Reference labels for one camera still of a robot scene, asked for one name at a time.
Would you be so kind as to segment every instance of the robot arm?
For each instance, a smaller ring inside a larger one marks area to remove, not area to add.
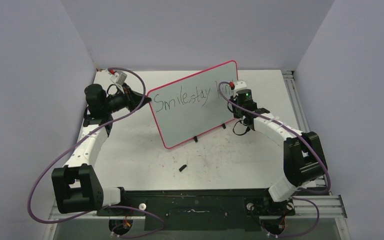
[[[94,211],[122,201],[124,189],[102,188],[93,168],[102,145],[110,135],[112,124],[91,135],[90,132],[112,121],[112,113],[123,108],[133,111],[139,105],[143,96],[124,83],[126,77],[126,74],[117,72],[111,76],[111,81],[117,86],[115,94],[107,96],[99,84],[91,84],[84,90],[88,106],[84,112],[81,138],[88,138],[74,150],[64,166],[55,168],[51,175],[60,213]],[[140,107],[150,101],[149,97],[145,97]]]
[[[247,88],[244,81],[238,81],[235,84],[231,83],[230,87],[233,88],[233,96],[230,98],[232,102],[265,118],[256,117],[232,106],[233,116],[241,119],[242,124],[247,126],[249,130],[266,135],[279,147],[283,148],[283,174],[268,189],[274,202],[282,202],[289,199],[299,188],[324,174],[322,167],[307,147],[294,134],[286,131],[281,126],[283,125],[302,136],[326,166],[323,149],[319,136],[316,133],[305,133],[294,129],[277,120],[269,110],[258,108],[257,103],[253,101],[251,90]],[[273,120],[276,120],[281,125],[272,122]]]

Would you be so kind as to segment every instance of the purple cable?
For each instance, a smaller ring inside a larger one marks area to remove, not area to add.
[[[132,70],[129,70],[129,69],[125,69],[125,68],[122,68],[122,67],[110,67],[108,68],[108,71],[109,70],[121,70],[121,71],[125,71],[125,72],[128,72],[128,73],[131,73],[133,74],[137,79],[139,79],[139,81],[142,83],[142,86],[143,86],[143,96],[142,96],[142,99],[140,100],[140,103],[139,105],[133,109],[133,111],[129,112],[128,114],[124,115],[124,116],[121,116],[119,118],[116,118],[114,120],[111,120],[109,122],[106,122],[100,126],[98,126],[97,128],[95,128],[94,130],[92,130],[89,135],[92,135],[94,133],[96,133],[99,129],[109,125],[109,124],[112,124],[114,122],[117,122],[119,120],[122,120],[122,119],[125,119],[127,118],[128,116],[132,115],[134,112],[136,112],[139,108],[141,108],[141,105],[142,103],[144,102],[144,99],[145,99],[145,95],[147,94],[147,91],[146,91],[146,88],[145,88],[145,83],[144,81],[142,80],[142,78],[137,75],[135,72],[133,72]],[[90,213],[91,211],[85,211],[85,212],[81,212],[79,214],[76,214],[74,216],[70,216],[70,217],[67,217],[67,218],[64,218],[64,219],[58,219],[58,220],[43,220],[43,219],[40,219],[38,217],[36,217],[33,212],[32,212],[32,197],[33,197],[33,193],[35,192],[35,189],[36,187],[38,186],[39,182],[41,181],[41,179],[44,177],[44,175],[47,173],[47,171],[49,171],[49,169],[52,168],[53,165],[55,165],[60,159],[62,159],[65,155],[67,155],[68,153],[74,151],[74,149],[79,146],[81,143],[83,143],[88,137],[89,135],[86,135],[85,137],[83,137],[82,139],[80,139],[76,144],[74,144],[72,147],[70,147],[69,149],[67,149],[65,152],[63,152],[61,155],[59,155],[57,158],[55,158],[55,160],[53,160],[46,168],[45,170],[43,170],[43,172],[39,175],[39,177],[36,179],[36,181],[34,182],[33,186],[31,187],[31,190],[30,190],[30,193],[28,194],[28,199],[27,199],[27,212],[28,212],[28,215],[30,215],[30,217],[35,220],[36,222],[38,223],[41,223],[41,224],[58,224],[58,223],[62,223],[62,222],[65,222],[65,221],[68,221],[68,220],[71,220],[71,219],[75,219],[77,217],[80,217],[82,215],[85,215],[87,213]]]
[[[263,115],[260,115],[258,113],[255,113],[253,111],[250,111],[248,109],[245,109],[237,104],[235,104],[234,102],[230,101],[222,92],[222,90],[220,89],[221,85],[222,84],[229,84],[227,81],[222,81],[218,84],[218,92],[220,93],[220,95],[224,98],[224,100],[228,101],[232,106],[235,106],[236,108],[242,110],[242,111],[245,111],[249,114],[252,114],[256,117],[260,117],[260,118],[263,118],[265,120],[271,120],[271,118],[268,118],[266,116],[263,116]],[[310,189],[305,189],[305,188],[300,188],[300,190],[302,191],[305,191],[307,193],[311,193],[311,194],[327,194],[329,193],[329,190],[331,189],[331,177],[329,176],[329,173],[328,173],[328,169],[326,168],[326,166],[323,164],[322,160],[320,159],[320,157],[317,155],[317,153],[314,151],[314,149],[310,146],[310,144],[301,136],[299,135],[297,132],[295,132],[294,130],[284,126],[282,123],[280,123],[279,121],[273,119],[272,120],[273,123],[279,125],[280,127],[282,127],[283,129],[285,129],[286,131],[290,132],[291,134],[295,135],[307,148],[308,150],[311,152],[311,154],[315,157],[315,159],[317,160],[318,164],[320,164],[321,168],[323,169],[323,172],[324,174],[326,175],[326,189],[325,190],[322,190],[322,191],[314,191],[314,190],[310,190]]]
[[[300,237],[300,236],[304,236],[306,234],[308,234],[309,232],[313,231],[316,227],[317,227],[317,224],[319,224],[319,219],[320,219],[320,212],[319,212],[319,208],[317,207],[317,205],[308,200],[308,199],[305,199],[305,198],[297,198],[297,197],[292,197],[292,199],[294,200],[298,200],[298,201],[305,201],[305,202],[308,202],[308,203],[311,203],[314,207],[315,207],[315,210],[317,211],[317,218],[315,219],[315,222],[313,224],[312,227],[310,227],[309,229],[301,232],[301,233],[295,233],[295,234],[288,234],[288,235],[275,235],[273,233],[270,233],[269,231],[267,231],[265,228],[264,228],[264,224],[261,223],[261,227],[262,229],[264,229],[264,231],[266,231],[268,234],[270,234],[270,236],[273,236],[273,237],[278,237],[278,238],[292,238],[292,237]]]
[[[150,234],[153,234],[153,233],[156,233],[158,231],[163,230],[164,226],[166,225],[166,222],[161,217],[159,217],[159,216],[157,216],[157,215],[155,215],[153,213],[150,213],[148,211],[140,210],[140,209],[135,208],[135,207],[113,205],[113,206],[107,206],[106,208],[108,208],[108,209],[128,209],[128,210],[133,210],[133,211],[141,212],[143,214],[146,214],[146,215],[149,215],[151,217],[156,218],[158,221],[160,221],[163,224],[163,226],[160,227],[160,228],[157,228],[157,229],[149,231],[149,232],[141,233],[141,234],[138,234],[138,235],[133,235],[133,236],[123,236],[123,235],[120,235],[120,238],[122,238],[122,239],[135,239],[135,238],[140,238],[140,237],[143,237],[143,236],[147,236],[147,235],[150,235]],[[123,225],[123,223],[120,223],[117,226],[113,227],[111,229],[111,232],[114,233],[114,230],[116,230],[118,227],[120,227],[122,225]]]

